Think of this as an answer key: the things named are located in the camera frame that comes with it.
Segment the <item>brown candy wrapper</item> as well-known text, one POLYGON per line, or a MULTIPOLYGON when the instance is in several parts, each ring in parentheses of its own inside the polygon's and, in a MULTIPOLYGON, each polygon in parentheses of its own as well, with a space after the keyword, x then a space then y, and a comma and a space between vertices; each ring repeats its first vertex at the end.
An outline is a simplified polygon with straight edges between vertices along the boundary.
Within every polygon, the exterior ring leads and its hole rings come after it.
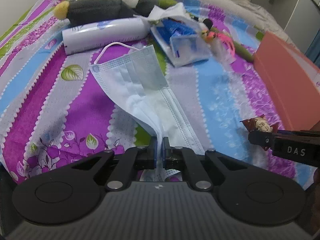
MULTIPOLYGON (((276 133, 278 131, 279 122, 274 124, 269 124, 266 115, 262 114, 260 116, 256 116, 250 119, 241 120, 241 123, 245 126, 249 134, 252 132, 265 132, 265 133, 276 133)), ((255 139, 254 135, 249 135, 248 140, 252 145, 258 145, 257 140, 255 139)), ((261 141, 263 144, 259 144, 259 146, 264 150, 267 151, 270 146, 265 142, 265 139, 261 141)))

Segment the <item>light blue face mask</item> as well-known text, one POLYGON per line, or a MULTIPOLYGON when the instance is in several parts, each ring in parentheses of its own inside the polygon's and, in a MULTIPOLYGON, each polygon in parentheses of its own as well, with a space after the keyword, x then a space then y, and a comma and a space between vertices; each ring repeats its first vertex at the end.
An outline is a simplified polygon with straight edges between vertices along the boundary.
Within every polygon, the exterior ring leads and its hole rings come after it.
POLYGON ((163 170, 162 142, 203 155, 204 149, 164 74, 152 45, 116 59, 93 63, 90 70, 105 94, 157 139, 155 174, 163 170))

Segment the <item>blue tissue pack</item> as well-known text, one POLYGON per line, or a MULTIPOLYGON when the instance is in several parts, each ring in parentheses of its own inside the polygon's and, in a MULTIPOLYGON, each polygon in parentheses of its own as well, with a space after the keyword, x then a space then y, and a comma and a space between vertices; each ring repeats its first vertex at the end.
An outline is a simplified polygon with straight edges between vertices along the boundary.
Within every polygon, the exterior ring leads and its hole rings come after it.
POLYGON ((205 61, 211 57, 210 48, 199 33, 183 22, 170 18, 160 20, 150 28, 151 33, 174 67, 205 61))

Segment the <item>pink toy bird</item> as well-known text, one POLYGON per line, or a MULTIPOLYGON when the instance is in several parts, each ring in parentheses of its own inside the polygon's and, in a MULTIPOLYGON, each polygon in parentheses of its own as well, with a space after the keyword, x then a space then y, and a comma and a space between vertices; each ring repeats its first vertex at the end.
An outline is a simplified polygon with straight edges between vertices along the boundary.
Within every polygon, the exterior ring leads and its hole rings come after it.
POLYGON ((223 33, 204 30, 201 34, 215 56, 235 55, 233 40, 223 33))

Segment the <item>small panda plush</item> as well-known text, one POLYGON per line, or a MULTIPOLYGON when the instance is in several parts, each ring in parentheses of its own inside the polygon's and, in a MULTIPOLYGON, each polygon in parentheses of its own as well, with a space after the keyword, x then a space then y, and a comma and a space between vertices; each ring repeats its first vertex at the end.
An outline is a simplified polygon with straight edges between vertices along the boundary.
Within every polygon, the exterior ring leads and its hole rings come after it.
POLYGON ((209 18, 196 17, 194 20, 199 24, 201 31, 210 31, 213 26, 213 22, 209 18))

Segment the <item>white paper towel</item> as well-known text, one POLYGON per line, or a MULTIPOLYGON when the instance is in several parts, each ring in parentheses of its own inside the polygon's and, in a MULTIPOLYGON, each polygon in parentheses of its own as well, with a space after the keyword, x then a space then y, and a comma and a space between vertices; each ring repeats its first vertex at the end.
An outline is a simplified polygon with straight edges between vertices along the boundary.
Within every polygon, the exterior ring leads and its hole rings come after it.
POLYGON ((134 15, 135 17, 142 18, 148 22, 157 22, 166 18, 170 18, 176 21, 185 23, 192 28, 198 28, 199 23, 193 20, 187 13, 183 3, 179 2, 176 5, 169 7, 168 9, 162 9, 158 6, 154 6, 148 17, 134 15))

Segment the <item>orange cardboard box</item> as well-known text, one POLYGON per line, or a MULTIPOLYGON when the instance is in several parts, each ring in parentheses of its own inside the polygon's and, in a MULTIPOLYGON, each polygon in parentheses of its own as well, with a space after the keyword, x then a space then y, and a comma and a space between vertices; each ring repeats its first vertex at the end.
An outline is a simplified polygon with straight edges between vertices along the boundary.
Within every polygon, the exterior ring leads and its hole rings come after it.
POLYGON ((319 68, 270 32, 255 52, 253 65, 284 127, 319 131, 319 68))

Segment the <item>blue curtain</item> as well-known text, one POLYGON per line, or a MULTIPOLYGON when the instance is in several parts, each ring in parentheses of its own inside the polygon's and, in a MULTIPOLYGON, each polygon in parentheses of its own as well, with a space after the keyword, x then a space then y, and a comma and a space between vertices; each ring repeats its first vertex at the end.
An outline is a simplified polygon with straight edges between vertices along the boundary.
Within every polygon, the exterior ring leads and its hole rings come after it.
POLYGON ((305 55, 318 68, 320 67, 320 32, 317 33, 305 55))

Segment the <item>striped floral bed sheet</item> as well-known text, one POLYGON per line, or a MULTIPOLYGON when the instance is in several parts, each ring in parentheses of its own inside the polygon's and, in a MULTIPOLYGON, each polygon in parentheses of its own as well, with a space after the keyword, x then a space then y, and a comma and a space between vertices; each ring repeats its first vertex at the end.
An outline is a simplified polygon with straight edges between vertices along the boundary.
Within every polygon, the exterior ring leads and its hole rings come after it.
POLYGON ((280 159, 248 142, 242 120, 264 115, 283 122, 253 64, 237 58, 223 66, 216 59, 175 68, 153 37, 66 55, 53 6, 41 0, 22 29, 1 47, 1 163, 17 183, 112 149, 123 153, 149 143, 150 135, 119 106, 120 92, 106 94, 112 83, 127 87, 127 70, 117 59, 145 52, 157 60, 167 87, 154 110, 169 121, 172 145, 214 148, 235 159, 294 179, 303 188, 315 168, 280 159))

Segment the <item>white spray bottle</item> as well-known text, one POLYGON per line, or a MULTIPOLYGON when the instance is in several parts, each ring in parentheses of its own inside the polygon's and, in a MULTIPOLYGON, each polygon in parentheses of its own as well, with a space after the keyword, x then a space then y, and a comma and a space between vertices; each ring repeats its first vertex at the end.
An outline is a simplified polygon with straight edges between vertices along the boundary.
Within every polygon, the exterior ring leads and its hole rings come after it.
POLYGON ((112 42, 132 42, 145 38, 148 21, 133 17, 79 25, 62 31, 66 55, 104 47, 112 42))

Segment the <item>grey wardrobe cabinet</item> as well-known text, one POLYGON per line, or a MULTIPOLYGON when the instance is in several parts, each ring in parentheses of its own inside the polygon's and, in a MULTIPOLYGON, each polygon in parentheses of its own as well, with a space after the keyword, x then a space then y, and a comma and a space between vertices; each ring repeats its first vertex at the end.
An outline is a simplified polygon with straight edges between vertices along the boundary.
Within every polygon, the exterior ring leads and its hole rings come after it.
POLYGON ((265 8, 306 53, 319 31, 319 0, 251 0, 265 8))

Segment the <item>green massage stick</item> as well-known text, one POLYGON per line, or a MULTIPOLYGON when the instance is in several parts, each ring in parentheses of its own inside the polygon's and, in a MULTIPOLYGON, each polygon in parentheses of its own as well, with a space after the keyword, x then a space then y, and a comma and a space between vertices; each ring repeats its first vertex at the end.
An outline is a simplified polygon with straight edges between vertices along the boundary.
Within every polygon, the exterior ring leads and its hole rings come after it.
POLYGON ((243 45, 233 40, 228 32, 221 31, 217 29, 217 27, 214 27, 213 21, 210 18, 205 18, 205 16, 208 16, 210 13, 208 8, 204 8, 204 14, 201 13, 202 11, 198 7, 184 6, 184 8, 186 15, 196 22, 203 24, 202 36, 204 37, 205 41, 209 42, 212 41, 213 38, 217 37, 220 39, 220 41, 228 46, 232 55, 236 54, 245 61, 253 63, 253 55, 243 45))

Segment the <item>grey white penguin plush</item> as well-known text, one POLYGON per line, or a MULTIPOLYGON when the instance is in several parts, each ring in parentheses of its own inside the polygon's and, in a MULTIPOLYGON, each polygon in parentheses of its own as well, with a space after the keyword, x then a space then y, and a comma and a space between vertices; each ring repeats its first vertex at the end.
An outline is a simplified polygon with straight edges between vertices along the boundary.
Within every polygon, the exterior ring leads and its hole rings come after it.
POLYGON ((135 15, 147 17, 161 0, 74 0, 62 1, 53 13, 58 20, 69 20, 71 26, 132 18, 135 15))

